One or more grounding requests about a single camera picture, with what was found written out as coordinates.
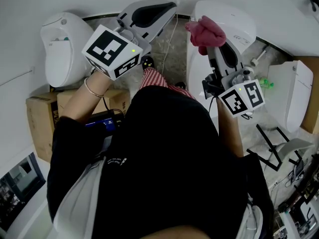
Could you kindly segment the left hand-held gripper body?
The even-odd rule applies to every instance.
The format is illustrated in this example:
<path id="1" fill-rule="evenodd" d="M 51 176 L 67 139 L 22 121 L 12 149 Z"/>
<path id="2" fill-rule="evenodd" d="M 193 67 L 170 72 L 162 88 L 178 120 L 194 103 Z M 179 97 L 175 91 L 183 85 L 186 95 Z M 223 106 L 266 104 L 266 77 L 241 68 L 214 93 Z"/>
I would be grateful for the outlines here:
<path id="1" fill-rule="evenodd" d="M 117 17 L 99 25 L 85 44 L 82 54 L 98 71 L 116 80 L 140 64 L 151 51 L 150 43 Z"/>

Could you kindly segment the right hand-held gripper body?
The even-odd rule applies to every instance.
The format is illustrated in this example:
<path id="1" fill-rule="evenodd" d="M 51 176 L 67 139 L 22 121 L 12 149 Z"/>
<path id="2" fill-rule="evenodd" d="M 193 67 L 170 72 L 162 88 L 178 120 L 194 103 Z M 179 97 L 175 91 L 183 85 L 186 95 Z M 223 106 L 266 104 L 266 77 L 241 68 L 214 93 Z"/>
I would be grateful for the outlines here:
<path id="1" fill-rule="evenodd" d="M 252 68 L 243 68 L 225 77 L 217 77 L 217 73 L 209 74 L 202 85 L 205 98 L 218 98 L 234 118 L 265 104 L 260 83 L 255 79 Z"/>

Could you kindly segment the pink cloth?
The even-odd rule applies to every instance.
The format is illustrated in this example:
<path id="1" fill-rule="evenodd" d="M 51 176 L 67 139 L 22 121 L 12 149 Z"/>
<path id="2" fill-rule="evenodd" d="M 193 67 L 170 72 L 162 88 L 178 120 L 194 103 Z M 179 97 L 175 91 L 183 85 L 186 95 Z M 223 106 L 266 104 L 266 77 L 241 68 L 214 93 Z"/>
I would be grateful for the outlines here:
<path id="1" fill-rule="evenodd" d="M 207 47 L 221 47 L 226 43 L 225 32 L 205 15 L 198 21 L 186 23 L 185 29 L 190 33 L 190 42 L 198 47 L 198 52 L 202 56 L 208 54 Z"/>

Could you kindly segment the white toilet with tank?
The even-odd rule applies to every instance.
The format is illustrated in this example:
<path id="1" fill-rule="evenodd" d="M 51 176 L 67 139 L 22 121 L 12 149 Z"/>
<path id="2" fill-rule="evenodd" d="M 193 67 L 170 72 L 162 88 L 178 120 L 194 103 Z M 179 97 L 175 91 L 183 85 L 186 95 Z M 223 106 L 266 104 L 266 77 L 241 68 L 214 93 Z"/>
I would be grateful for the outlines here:
<path id="1" fill-rule="evenodd" d="M 256 40 L 256 25 L 246 12 L 215 1 L 199 1 L 195 4 L 189 21 L 198 21 L 203 15 L 209 17 L 225 32 L 227 41 L 230 41 L 242 55 Z M 189 92 L 208 111 L 218 128 L 217 103 L 212 97 L 205 98 L 202 81 L 211 73 L 208 56 L 202 56 L 198 48 L 190 42 L 190 33 L 187 34 L 187 64 L 186 82 Z"/>

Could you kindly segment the person's right forearm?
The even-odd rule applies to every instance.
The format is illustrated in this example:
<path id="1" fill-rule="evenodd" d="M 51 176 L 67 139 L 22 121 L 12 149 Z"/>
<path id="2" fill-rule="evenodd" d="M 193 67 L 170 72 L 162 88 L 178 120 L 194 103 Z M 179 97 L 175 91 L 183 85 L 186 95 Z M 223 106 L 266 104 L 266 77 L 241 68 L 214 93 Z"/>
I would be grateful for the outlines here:
<path id="1" fill-rule="evenodd" d="M 216 102 L 220 140 L 234 155 L 244 157 L 238 119 L 231 116 L 231 113 L 219 99 Z"/>

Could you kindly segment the person's left forearm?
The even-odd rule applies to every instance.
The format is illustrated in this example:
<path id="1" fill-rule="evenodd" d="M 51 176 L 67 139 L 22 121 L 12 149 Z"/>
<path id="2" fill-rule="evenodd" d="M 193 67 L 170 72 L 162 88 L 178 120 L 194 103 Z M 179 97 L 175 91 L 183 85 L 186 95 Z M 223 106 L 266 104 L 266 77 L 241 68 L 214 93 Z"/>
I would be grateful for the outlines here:
<path id="1" fill-rule="evenodd" d="M 106 75 L 95 71 L 71 97 L 61 116 L 85 124 L 112 82 Z"/>

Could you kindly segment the white square-backed toilet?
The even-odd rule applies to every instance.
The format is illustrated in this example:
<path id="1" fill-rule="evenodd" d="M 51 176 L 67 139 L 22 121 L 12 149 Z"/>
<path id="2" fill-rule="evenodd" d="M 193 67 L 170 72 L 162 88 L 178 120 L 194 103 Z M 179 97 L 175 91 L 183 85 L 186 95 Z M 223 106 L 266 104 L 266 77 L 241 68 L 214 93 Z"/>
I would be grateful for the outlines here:
<path id="1" fill-rule="evenodd" d="M 274 85 L 265 90 L 265 107 L 288 132 L 298 130 L 302 124 L 313 78 L 313 72 L 300 60 L 269 67 L 267 79 Z"/>

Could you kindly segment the white egg-shaped toilet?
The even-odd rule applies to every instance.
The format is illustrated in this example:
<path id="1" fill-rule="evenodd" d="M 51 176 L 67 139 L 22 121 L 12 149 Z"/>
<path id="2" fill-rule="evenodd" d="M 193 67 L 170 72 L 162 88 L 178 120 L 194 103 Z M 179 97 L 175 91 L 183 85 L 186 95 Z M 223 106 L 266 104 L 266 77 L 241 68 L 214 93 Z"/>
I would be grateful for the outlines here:
<path id="1" fill-rule="evenodd" d="M 42 25 L 40 37 L 46 52 L 45 74 L 51 86 L 72 85 L 89 75 L 91 64 L 82 49 L 93 32 L 82 18 L 69 12 L 57 13 Z"/>

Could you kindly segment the person's red checked trousers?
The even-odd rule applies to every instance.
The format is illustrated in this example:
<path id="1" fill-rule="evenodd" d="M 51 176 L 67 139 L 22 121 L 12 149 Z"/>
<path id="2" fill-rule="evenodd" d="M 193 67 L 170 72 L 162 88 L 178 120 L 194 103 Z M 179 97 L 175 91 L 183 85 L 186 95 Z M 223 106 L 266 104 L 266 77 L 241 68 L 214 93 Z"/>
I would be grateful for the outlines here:
<path id="1" fill-rule="evenodd" d="M 148 86 L 165 87 L 194 99 L 194 97 L 190 94 L 188 90 L 175 85 L 168 84 L 164 76 L 152 67 L 147 67 L 144 70 L 139 90 Z"/>

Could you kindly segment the black device with blue screen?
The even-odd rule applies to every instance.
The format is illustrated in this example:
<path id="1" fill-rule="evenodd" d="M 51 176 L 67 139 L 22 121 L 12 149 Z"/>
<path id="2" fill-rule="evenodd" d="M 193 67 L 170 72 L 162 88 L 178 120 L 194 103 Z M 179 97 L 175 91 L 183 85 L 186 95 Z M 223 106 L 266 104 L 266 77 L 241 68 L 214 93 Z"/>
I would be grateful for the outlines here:
<path id="1" fill-rule="evenodd" d="M 112 135 L 121 127 L 124 118 L 124 113 L 121 110 L 111 109 L 91 115 L 85 126 L 93 127 L 96 125 L 103 125 L 106 131 Z"/>

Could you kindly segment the tall cardboard box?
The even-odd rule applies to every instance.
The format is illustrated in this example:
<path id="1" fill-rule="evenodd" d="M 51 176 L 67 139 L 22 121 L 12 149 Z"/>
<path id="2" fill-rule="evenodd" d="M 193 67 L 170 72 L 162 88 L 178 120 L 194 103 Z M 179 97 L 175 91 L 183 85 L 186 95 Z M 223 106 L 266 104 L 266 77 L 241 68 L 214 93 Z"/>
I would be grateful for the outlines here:
<path id="1" fill-rule="evenodd" d="M 319 57 L 295 56 L 302 61 L 314 75 L 309 105 L 301 128 L 311 134 L 319 134 Z"/>

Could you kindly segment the crumpled cardboard box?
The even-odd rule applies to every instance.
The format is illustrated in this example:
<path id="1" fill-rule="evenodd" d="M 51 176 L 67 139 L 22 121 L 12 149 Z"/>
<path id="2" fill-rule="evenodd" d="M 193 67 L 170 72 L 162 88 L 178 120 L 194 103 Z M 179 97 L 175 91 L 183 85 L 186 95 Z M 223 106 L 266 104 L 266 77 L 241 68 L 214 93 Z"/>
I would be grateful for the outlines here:
<path id="1" fill-rule="evenodd" d="M 75 89 L 50 92 L 26 99 L 27 118 L 37 156 L 48 163 L 52 156 L 52 139 L 56 122 L 75 92 Z M 130 92 L 109 89 L 104 99 L 105 103 L 99 101 L 93 114 L 104 112 L 107 108 L 119 109 L 126 113 L 130 105 Z"/>

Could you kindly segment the person's black and white shirt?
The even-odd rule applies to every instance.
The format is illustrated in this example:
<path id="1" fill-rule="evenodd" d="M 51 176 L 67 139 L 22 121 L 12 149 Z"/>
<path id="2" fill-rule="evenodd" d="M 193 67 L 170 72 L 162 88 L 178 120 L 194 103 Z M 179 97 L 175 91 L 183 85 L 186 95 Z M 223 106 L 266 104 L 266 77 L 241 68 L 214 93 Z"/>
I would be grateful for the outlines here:
<path id="1" fill-rule="evenodd" d="M 102 124 L 62 116 L 47 178 L 51 220 L 66 239 L 140 239 L 186 227 L 210 239 L 272 239 L 260 161 L 237 157 L 196 100 L 160 86 L 134 96 L 106 141 Z"/>

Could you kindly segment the grey chair with black frame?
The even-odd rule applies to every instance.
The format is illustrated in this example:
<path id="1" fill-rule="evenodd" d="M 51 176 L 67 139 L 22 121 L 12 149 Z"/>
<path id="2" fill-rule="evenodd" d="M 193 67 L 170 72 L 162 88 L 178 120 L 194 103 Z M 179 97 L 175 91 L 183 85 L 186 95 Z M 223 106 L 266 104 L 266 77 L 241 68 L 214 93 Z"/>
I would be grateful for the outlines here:
<path id="1" fill-rule="evenodd" d="M 259 124 L 256 124 L 256 128 L 259 131 L 259 133 L 261 134 L 261 136 L 263 137 L 263 139 L 265 140 L 265 142 L 267 143 L 271 155 L 269 156 L 268 159 L 264 159 L 263 157 L 261 157 L 260 155 L 253 152 L 250 149 L 247 149 L 246 151 L 249 154 L 256 154 L 261 162 L 263 162 L 266 166 L 270 167 L 271 169 L 273 169 L 276 172 L 279 171 L 284 159 L 290 153 L 294 153 L 298 159 L 297 159 L 297 161 L 295 161 L 295 160 L 289 158 L 288 161 L 291 164 L 298 166 L 299 163 L 302 161 L 302 156 L 299 154 L 299 151 L 300 150 L 307 150 L 307 149 L 312 148 L 314 146 L 313 143 L 302 140 L 300 138 L 294 138 L 294 139 L 289 140 L 288 137 L 284 134 L 284 132 L 279 127 L 276 127 L 276 131 L 284 138 L 285 142 L 278 144 L 278 145 L 273 145 Z M 277 165 L 270 162 L 270 158 L 272 155 L 278 161 Z"/>

